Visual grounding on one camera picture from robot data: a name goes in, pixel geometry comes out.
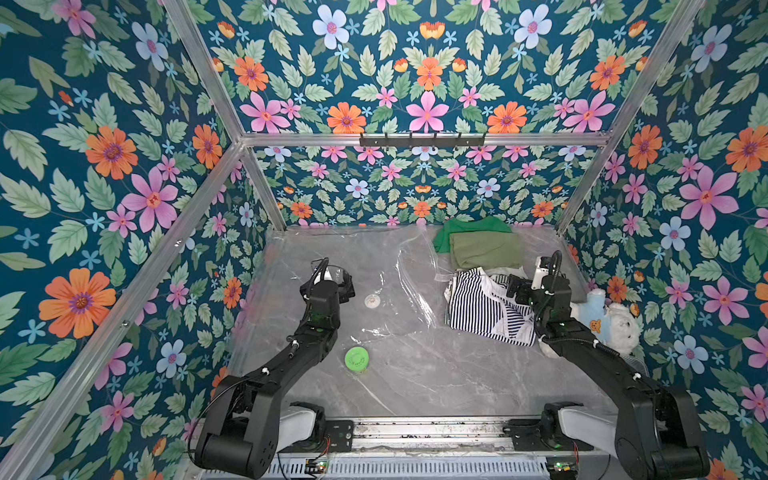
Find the blue white striped garment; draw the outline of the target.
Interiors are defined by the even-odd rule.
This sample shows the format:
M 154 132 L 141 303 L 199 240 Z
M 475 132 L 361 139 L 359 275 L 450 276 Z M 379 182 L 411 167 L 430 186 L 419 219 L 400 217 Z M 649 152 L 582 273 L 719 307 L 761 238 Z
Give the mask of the blue white striped garment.
M 445 324 L 511 345 L 535 343 L 533 311 L 507 296 L 508 275 L 488 275 L 482 268 L 454 273 L 445 291 Z

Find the olive green garment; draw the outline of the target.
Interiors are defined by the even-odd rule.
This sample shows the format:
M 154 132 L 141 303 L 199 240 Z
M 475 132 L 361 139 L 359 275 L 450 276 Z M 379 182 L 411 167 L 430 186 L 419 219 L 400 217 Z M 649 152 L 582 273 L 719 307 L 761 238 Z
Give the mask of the olive green garment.
M 453 266 L 460 270 L 473 268 L 519 268 L 523 266 L 524 249 L 518 235 L 511 232 L 477 231 L 450 236 Z

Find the bag of clothes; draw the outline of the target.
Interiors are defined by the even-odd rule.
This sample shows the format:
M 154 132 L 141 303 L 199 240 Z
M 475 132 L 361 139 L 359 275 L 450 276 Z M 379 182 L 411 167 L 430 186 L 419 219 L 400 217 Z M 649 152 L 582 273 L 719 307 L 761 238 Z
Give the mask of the bag of clothes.
M 511 345 L 445 324 L 444 291 L 454 270 L 435 253 L 433 227 L 292 229 L 272 234 L 249 294 L 232 367 L 246 373 L 264 364 L 286 344 L 304 311 L 299 288 L 313 260 L 328 257 L 347 270 L 356 294 L 341 306 L 341 326 L 332 351 L 303 381 L 353 377 L 345 353 L 362 346 L 370 354 L 365 380 L 392 380 L 422 387 L 488 381 L 532 382 L 568 378 L 577 368 L 545 356 L 540 347 Z M 376 309 L 365 306 L 372 293 Z

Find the green tank top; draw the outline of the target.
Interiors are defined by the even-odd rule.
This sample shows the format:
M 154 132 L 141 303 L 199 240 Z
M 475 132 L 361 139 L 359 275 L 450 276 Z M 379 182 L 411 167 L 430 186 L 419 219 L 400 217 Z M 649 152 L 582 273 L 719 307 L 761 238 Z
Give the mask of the green tank top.
M 433 240 L 434 250 L 438 254 L 449 253 L 450 237 L 453 234 L 475 232 L 511 233 L 512 229 L 509 224 L 496 217 L 486 217 L 474 221 L 462 221 L 456 218 L 450 219 L 447 220 L 437 232 Z

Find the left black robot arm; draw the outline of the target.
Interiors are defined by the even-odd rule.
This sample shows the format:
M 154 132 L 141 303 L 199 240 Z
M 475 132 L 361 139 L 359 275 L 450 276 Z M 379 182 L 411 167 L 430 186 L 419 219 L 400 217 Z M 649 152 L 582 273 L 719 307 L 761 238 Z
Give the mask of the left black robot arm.
M 197 443 L 188 446 L 191 462 L 208 470 L 259 479 L 267 473 L 279 444 L 285 395 L 331 352 L 341 326 L 340 305 L 355 296 L 352 276 L 323 257 L 299 288 L 304 302 L 287 345 L 263 366 L 220 381 L 202 413 Z

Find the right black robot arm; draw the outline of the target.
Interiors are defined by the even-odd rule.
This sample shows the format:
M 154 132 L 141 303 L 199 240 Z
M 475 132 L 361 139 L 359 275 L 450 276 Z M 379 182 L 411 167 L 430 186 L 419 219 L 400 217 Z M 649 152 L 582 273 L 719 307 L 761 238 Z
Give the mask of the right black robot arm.
M 572 315 L 570 283 L 561 263 L 561 253 L 554 252 L 546 258 L 542 276 L 510 276 L 507 295 L 531 307 L 536 337 L 555 356 L 583 371 L 617 411 L 601 415 L 581 404 L 549 403 L 542 411 L 542 434 L 581 441 L 607 453 L 631 479 L 705 476 L 705 435 L 690 394 L 636 370 Z

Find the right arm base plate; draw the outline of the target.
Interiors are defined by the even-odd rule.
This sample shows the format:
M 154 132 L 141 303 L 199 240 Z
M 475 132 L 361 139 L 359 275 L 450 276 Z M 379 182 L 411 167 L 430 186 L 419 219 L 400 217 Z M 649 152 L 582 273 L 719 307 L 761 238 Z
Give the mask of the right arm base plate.
M 580 403 L 547 403 L 537 418 L 513 418 L 502 426 L 505 437 L 512 440 L 516 451 L 593 451 L 594 447 L 568 437 L 561 426 L 559 412 Z

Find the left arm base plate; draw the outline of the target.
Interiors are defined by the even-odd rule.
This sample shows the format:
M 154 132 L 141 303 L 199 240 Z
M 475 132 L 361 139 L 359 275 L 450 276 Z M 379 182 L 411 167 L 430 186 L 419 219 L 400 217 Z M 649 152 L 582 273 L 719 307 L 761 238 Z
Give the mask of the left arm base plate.
M 347 453 L 352 451 L 355 423 L 352 420 L 326 420 L 316 426 L 308 439 L 301 440 L 279 451 L 286 453 Z

